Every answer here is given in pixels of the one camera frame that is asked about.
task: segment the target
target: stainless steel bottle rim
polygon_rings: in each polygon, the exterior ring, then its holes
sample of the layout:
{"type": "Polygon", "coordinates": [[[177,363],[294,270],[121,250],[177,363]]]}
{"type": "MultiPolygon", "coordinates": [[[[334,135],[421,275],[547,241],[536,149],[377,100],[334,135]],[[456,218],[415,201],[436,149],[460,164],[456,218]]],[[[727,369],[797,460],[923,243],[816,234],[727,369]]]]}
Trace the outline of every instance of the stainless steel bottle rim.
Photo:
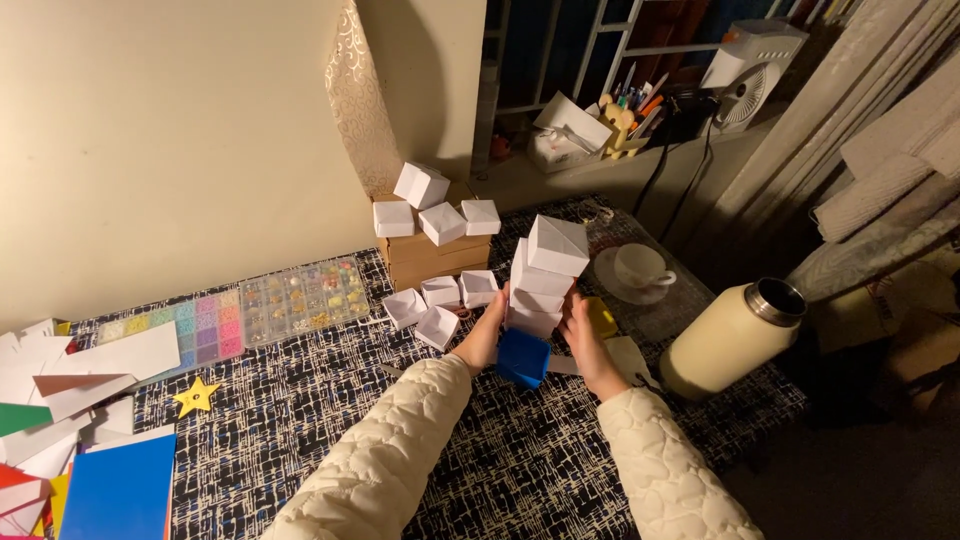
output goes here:
{"type": "Polygon", "coordinates": [[[760,278],[743,290],[743,300],[757,317],[779,327],[790,328],[806,313],[806,300],[790,283],[760,278]]]}

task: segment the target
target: hand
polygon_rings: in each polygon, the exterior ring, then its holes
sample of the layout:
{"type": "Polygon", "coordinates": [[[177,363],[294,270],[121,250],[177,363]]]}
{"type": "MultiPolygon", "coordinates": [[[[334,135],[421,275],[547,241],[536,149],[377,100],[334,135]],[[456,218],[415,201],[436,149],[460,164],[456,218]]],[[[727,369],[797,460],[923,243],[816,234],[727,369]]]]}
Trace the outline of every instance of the hand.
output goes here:
{"type": "Polygon", "coordinates": [[[473,330],[470,331],[467,339],[450,351],[464,361],[470,370],[471,377],[479,375],[496,356],[496,337],[499,335],[500,323],[503,322],[503,313],[507,309],[507,291],[509,290],[510,282],[504,283],[503,288],[493,298],[493,302],[490,302],[480,316],[480,320],[473,325],[473,330]]]}
{"type": "Polygon", "coordinates": [[[613,365],[607,346],[593,330],[587,315],[587,300],[580,293],[573,290],[568,293],[564,318],[558,329],[577,360],[587,390],[596,394],[601,403],[631,388],[613,365]]]}

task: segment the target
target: yellow star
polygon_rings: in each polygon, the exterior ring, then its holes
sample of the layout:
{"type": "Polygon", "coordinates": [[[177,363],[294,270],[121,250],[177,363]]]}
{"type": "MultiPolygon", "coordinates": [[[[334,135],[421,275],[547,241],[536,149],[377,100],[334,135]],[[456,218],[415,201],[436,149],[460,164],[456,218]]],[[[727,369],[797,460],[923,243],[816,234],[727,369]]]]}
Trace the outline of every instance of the yellow star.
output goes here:
{"type": "Polygon", "coordinates": [[[195,408],[210,410],[210,394],[219,387],[219,382],[206,385],[199,377],[193,379],[193,386],[189,390],[174,396],[175,400],[183,404],[180,407],[180,418],[195,408]]]}

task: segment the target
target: green paper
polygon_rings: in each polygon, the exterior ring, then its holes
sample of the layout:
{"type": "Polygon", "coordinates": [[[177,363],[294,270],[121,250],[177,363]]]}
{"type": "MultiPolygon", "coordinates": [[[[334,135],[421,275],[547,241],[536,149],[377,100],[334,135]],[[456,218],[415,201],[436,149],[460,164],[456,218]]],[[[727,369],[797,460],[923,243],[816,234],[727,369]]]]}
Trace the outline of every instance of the green paper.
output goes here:
{"type": "Polygon", "coordinates": [[[53,421],[49,407],[0,404],[0,437],[53,421]]]}

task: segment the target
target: pen holder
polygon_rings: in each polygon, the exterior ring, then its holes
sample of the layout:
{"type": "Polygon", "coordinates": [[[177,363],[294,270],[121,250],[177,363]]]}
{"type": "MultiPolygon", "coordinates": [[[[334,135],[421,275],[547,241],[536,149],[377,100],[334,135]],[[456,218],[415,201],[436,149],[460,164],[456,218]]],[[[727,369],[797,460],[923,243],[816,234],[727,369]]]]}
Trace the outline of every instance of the pen holder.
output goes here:
{"type": "Polygon", "coordinates": [[[646,146],[650,137],[627,139],[630,134],[630,128],[634,125],[634,112],[632,110],[623,110],[615,103],[607,104],[603,113],[603,120],[608,122],[613,129],[610,138],[607,139],[607,149],[605,154],[612,160],[619,160],[624,154],[628,158],[636,156],[641,148],[646,146]]]}

